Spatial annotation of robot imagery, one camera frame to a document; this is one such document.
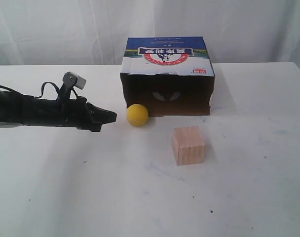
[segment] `tennis ball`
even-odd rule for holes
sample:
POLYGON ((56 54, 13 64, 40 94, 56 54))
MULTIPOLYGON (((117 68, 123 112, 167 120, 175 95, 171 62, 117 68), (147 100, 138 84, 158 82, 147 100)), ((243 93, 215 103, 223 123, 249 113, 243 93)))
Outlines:
POLYGON ((148 110, 143 105, 134 104, 127 109, 127 120, 133 126, 139 127, 144 125, 148 118, 148 110))

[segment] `wooden cube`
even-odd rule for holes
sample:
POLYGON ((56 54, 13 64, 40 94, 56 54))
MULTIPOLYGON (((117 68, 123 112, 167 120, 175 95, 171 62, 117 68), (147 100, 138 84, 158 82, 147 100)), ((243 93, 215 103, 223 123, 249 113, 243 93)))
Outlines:
POLYGON ((177 165, 203 163, 205 142, 198 126, 175 128, 172 149, 177 165))

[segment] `logo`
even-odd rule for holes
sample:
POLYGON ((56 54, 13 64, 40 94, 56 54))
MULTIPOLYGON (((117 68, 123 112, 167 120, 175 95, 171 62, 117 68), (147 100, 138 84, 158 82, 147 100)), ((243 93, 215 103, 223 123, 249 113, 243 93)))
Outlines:
POLYGON ((195 68, 195 69, 193 69, 193 73, 205 74, 206 73, 206 69, 195 68))
POLYGON ((151 63, 163 66, 176 65, 185 62, 193 56, 192 48, 138 48, 138 54, 151 63))

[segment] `white backdrop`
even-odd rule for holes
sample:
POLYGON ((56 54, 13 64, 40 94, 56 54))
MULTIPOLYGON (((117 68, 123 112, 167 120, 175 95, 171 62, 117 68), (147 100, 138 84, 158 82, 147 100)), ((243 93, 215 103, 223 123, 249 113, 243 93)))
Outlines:
POLYGON ((120 64, 128 37, 153 36, 204 36, 215 63, 289 61, 300 0, 0 0, 0 65, 120 64))

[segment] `white table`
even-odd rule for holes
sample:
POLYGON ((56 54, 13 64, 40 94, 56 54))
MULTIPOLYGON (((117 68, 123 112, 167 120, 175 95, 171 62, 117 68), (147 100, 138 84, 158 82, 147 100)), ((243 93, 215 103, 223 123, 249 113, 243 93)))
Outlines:
MULTIPOLYGON (((73 71, 87 79, 79 95, 118 113, 101 133, 0 129, 0 236, 300 237, 300 70, 214 67, 211 116, 135 128, 120 66, 0 66, 0 84, 30 95, 73 71), (191 125, 206 160, 176 166, 172 130, 191 125)), ((45 98, 55 99, 50 86, 45 98)))

